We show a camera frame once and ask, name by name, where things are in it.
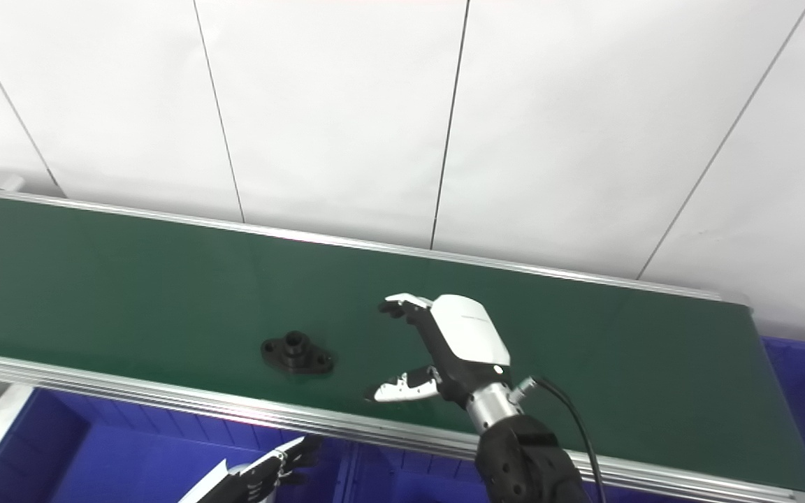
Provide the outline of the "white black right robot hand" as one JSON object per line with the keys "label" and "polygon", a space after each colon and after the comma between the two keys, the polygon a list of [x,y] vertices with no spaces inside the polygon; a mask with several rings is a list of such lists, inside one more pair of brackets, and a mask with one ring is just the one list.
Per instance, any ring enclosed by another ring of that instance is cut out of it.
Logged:
{"label": "white black right robot hand", "polygon": [[464,408],[479,392],[512,388],[511,357],[485,307],[459,294],[431,300],[411,293],[387,296],[378,312],[416,328],[429,364],[406,370],[365,393],[373,403],[441,397]]}

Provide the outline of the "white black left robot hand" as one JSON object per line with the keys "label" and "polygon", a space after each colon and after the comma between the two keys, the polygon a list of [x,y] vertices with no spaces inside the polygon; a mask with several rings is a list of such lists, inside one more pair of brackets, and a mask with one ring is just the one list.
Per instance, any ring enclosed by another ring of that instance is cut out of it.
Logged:
{"label": "white black left robot hand", "polygon": [[303,485],[310,475],[303,469],[319,464],[325,437],[307,434],[268,450],[249,464],[230,468],[217,463],[180,502],[274,502],[281,487]]}

